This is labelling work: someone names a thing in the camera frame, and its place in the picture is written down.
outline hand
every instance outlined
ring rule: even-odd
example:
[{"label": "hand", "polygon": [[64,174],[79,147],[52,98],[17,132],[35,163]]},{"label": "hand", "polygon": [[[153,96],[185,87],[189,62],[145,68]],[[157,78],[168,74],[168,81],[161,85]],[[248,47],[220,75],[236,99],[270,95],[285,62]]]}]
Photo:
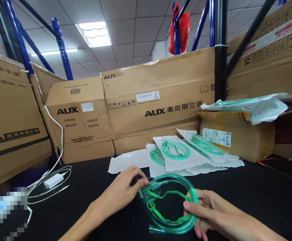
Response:
[{"label": "hand", "polygon": [[[130,186],[133,178],[141,176],[135,185]],[[127,206],[136,196],[138,191],[149,184],[146,175],[136,166],[131,166],[121,172],[103,194],[92,203],[103,216],[103,220]]]},{"label": "hand", "polygon": [[[130,186],[131,181],[137,175],[142,178],[135,185]],[[146,175],[136,166],[131,166],[121,172],[59,241],[85,240],[90,232],[100,226],[109,216],[127,206],[137,192],[148,184]]]},{"label": "hand", "polygon": [[184,215],[192,213],[199,217],[194,226],[198,238],[208,241],[206,231],[215,230],[231,241],[286,240],[215,192],[196,191],[198,204],[185,201],[183,205]]}]

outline product label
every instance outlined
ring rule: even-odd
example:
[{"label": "product label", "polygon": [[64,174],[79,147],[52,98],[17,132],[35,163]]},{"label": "product label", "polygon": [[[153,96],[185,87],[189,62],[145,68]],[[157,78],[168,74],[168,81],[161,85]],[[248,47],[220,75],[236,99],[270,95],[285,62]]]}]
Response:
[{"label": "product label", "polygon": [[137,102],[159,99],[159,91],[137,94],[136,98],[137,98]]},{"label": "product label", "polygon": [[203,137],[205,140],[218,143],[223,146],[231,147],[231,133],[203,128]]},{"label": "product label", "polygon": [[92,103],[82,104],[83,112],[94,111],[94,107]]}]

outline fluorescent light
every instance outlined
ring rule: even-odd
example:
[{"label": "fluorescent light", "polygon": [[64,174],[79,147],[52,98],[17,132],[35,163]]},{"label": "fluorescent light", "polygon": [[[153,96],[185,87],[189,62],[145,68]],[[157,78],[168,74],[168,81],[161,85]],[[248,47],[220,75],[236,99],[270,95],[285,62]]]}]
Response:
[{"label": "fluorescent light", "polygon": [[[72,53],[72,52],[77,52],[78,49],[68,49],[66,50],[66,53]],[[45,56],[45,55],[53,55],[53,54],[60,54],[60,51],[48,51],[48,52],[41,52],[41,55],[42,56]]]},{"label": "fluorescent light", "polygon": [[106,22],[75,24],[90,48],[112,45]]}]

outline cardboard box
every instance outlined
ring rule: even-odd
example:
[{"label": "cardboard box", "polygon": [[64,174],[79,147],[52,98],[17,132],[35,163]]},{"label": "cardboard box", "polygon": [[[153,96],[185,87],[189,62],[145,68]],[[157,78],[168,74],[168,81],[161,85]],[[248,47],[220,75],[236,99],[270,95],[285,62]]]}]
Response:
[{"label": "cardboard box", "polygon": [[32,63],[32,68],[35,72],[34,75],[30,75],[30,81],[37,99],[38,105],[44,106],[46,104],[48,94],[54,83],[61,81],[67,81],[50,71],[41,68],[40,66]]},{"label": "cardboard box", "polygon": [[[228,60],[245,34],[228,43]],[[227,99],[281,92],[292,94],[292,1],[265,17],[227,82]]]},{"label": "cardboard box", "polygon": [[[55,83],[48,94],[46,106],[63,127],[65,163],[114,154],[114,146],[109,144],[112,137],[100,78]],[[48,116],[44,107],[40,109],[54,147],[61,148],[60,127]]]},{"label": "cardboard box", "polygon": [[39,108],[22,70],[22,64],[0,55],[0,183],[51,155]]},{"label": "cardboard box", "polygon": [[[215,142],[216,146],[227,153],[250,162],[257,162],[272,154],[275,122],[262,122],[252,126],[247,111],[199,112],[198,114],[202,119],[200,135],[208,141]],[[216,136],[216,130],[222,132]]]},{"label": "cardboard box", "polygon": [[132,152],[136,150],[145,149],[148,143],[155,144],[153,137],[157,136],[174,136],[177,135],[179,138],[182,136],[177,132],[176,128],[180,130],[197,130],[199,131],[200,123],[192,123],[182,126],[171,127],[159,131],[148,132],[144,134],[139,134],[130,137],[123,137],[119,139],[114,139],[114,145],[117,155],[121,155],[123,153]]},{"label": "cardboard box", "polygon": [[113,139],[199,122],[214,102],[214,57],[208,48],[101,73]]}]

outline barcode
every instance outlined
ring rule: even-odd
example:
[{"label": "barcode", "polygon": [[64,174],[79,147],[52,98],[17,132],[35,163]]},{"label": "barcode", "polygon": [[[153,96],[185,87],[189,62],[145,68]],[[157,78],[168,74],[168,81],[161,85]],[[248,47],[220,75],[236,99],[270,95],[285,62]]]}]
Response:
[{"label": "barcode", "polygon": [[71,89],[70,90],[70,94],[79,94],[80,93],[80,89]]}]

